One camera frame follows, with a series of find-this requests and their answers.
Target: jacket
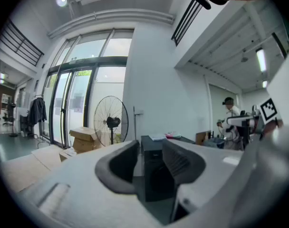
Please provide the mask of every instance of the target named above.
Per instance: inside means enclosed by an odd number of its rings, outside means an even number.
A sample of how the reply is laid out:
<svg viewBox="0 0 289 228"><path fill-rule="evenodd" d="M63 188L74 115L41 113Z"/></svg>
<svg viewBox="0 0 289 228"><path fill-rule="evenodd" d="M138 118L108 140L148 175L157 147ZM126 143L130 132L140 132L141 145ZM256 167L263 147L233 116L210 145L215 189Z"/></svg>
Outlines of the jacket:
<svg viewBox="0 0 289 228"><path fill-rule="evenodd" d="M30 106L28 122L30 125L34 126L37 123L42 121L44 122L45 120L47 120L45 102L43 98L37 98Z"/></svg>

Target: cardboard box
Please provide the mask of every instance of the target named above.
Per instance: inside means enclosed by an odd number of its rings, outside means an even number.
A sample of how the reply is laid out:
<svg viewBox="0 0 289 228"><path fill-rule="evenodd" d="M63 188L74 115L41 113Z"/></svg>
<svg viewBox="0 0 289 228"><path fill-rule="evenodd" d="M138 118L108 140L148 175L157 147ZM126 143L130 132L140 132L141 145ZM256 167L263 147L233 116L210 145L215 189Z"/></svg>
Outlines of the cardboard box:
<svg viewBox="0 0 289 228"><path fill-rule="evenodd" d="M79 127L69 131L69 134L75 138L85 140L85 141L95 141L97 139L94 129L88 127Z"/></svg>
<svg viewBox="0 0 289 228"><path fill-rule="evenodd" d="M63 162L64 160L68 158L74 157L76 155L77 155L77 152L74 150L74 148L69 148L59 153L61 162Z"/></svg>
<svg viewBox="0 0 289 228"><path fill-rule="evenodd" d="M93 142L75 138L73 143L73 148L77 153L96 150L99 149L100 147L101 145L99 140Z"/></svg>

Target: gray floor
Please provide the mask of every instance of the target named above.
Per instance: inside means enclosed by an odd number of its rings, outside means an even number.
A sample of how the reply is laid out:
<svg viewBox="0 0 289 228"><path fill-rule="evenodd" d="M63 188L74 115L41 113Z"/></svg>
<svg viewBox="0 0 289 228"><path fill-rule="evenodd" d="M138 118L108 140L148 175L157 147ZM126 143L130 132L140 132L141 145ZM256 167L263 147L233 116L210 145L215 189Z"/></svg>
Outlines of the gray floor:
<svg viewBox="0 0 289 228"><path fill-rule="evenodd" d="M144 177L134 177L133 184L138 193L138 199L142 205L163 225L170 223L170 215L173 209L174 198L157 202L145 202L145 182Z"/></svg>
<svg viewBox="0 0 289 228"><path fill-rule="evenodd" d="M10 137L9 134L0 134L0 162L16 159L31 154L37 149L38 141L33 138ZM48 146L48 143L39 145L40 148Z"/></svg>

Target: glass door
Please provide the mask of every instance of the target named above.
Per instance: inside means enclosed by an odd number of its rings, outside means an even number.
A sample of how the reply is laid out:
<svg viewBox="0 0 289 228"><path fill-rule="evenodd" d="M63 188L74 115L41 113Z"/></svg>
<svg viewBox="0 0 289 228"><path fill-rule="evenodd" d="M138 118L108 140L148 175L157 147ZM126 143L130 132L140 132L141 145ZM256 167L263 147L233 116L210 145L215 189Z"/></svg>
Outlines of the glass door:
<svg viewBox="0 0 289 228"><path fill-rule="evenodd" d="M52 120L53 140L57 145L61 147L65 146L65 137L64 137L64 132L63 132L63 120L65 119L64 104L65 104L67 86L68 86L70 78L71 78L70 72L63 73L60 75L60 79L57 84L54 107L53 107L53 115L52 115L53 117L53 120Z"/></svg>
<svg viewBox="0 0 289 228"><path fill-rule="evenodd" d="M83 70L74 72L70 91L68 93L68 104L66 106L66 136L67 146L72 147L74 137L69 134L69 131L83 126L85 101L92 70Z"/></svg>

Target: standing fan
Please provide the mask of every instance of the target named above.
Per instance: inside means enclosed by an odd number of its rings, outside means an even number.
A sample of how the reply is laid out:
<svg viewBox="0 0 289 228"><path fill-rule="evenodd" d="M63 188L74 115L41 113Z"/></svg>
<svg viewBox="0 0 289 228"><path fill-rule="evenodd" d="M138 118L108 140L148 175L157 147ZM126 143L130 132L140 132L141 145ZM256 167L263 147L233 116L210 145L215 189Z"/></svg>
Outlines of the standing fan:
<svg viewBox="0 0 289 228"><path fill-rule="evenodd" d="M125 141L129 119L125 105L115 96L103 98L94 114L94 130L103 146Z"/></svg>

